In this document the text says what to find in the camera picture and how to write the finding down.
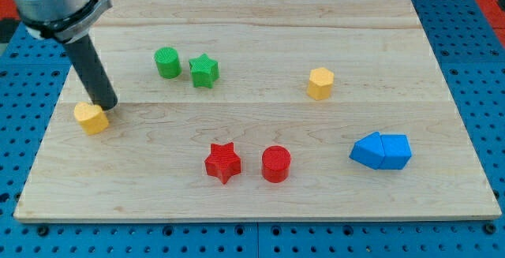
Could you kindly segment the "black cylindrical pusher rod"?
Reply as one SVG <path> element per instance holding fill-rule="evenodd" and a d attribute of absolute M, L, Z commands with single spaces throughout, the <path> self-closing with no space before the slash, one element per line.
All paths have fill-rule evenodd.
<path fill-rule="evenodd" d="M 90 36 L 64 43 L 63 47 L 92 103 L 103 110 L 114 108 L 118 97 Z"/>

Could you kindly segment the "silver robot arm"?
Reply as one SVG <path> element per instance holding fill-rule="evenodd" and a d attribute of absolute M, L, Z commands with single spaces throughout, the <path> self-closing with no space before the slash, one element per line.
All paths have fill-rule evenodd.
<path fill-rule="evenodd" d="M 111 0 L 14 0 L 21 21 L 36 39 L 60 43 L 90 100 L 110 110 L 118 97 L 89 36 L 91 26 L 107 10 Z"/>

